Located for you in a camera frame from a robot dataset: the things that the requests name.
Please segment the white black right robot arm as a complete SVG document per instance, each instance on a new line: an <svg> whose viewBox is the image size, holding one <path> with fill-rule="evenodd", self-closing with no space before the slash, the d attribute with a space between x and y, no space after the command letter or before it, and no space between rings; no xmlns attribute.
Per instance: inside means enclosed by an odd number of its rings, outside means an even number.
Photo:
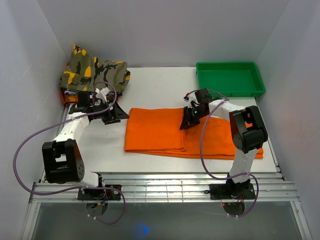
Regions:
<svg viewBox="0 0 320 240"><path fill-rule="evenodd" d="M212 90L206 88L193 90L184 96L188 103L183 108L181 130L186 130L200 124L205 118L208 124L212 115L229 122L232 142L235 146L235 156L231 170L226 177L220 178L222 184L211 184L205 194L211 200L237 199L254 200L258 197L259 186L252 184L251 168L258 150L268 140L268 133L257 106L239 106L230 103L223 94L212 97Z"/></svg>

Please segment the orange trousers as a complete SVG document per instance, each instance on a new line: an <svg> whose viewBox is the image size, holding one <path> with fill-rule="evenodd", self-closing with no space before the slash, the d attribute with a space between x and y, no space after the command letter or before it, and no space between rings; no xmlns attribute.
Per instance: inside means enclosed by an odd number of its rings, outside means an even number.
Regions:
<svg viewBox="0 0 320 240"><path fill-rule="evenodd" d="M236 147L228 121L211 117L180 130L182 108L132 108L126 124L124 151L158 156L233 160Z"/></svg>

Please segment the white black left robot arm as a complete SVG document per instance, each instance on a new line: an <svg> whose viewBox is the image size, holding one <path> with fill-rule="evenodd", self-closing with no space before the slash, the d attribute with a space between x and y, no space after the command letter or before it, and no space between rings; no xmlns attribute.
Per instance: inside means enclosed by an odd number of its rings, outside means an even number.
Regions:
<svg viewBox="0 0 320 240"><path fill-rule="evenodd" d="M102 120L105 125L129 119L129 115L104 93L98 97L89 92L80 92L78 102L71 105L61 132L53 141L42 145L42 156L46 180L50 184L71 183L84 187L82 193L95 200L107 194L103 177L99 173L85 170L78 141L93 120Z"/></svg>

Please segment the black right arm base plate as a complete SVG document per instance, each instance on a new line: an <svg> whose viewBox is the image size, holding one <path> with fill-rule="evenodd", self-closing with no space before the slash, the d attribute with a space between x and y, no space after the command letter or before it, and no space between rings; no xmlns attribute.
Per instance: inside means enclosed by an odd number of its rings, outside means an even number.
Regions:
<svg viewBox="0 0 320 240"><path fill-rule="evenodd" d="M254 200L256 197L253 184L236 184L231 186L224 184L210 184L207 193L211 200Z"/></svg>

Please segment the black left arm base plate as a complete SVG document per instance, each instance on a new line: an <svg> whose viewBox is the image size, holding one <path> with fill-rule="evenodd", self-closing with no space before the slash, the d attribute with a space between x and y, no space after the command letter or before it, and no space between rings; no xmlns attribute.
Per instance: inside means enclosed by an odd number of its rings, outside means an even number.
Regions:
<svg viewBox="0 0 320 240"><path fill-rule="evenodd" d="M116 190L110 189L83 189L78 191L77 200L79 201L118 201L121 199L121 195Z"/></svg>

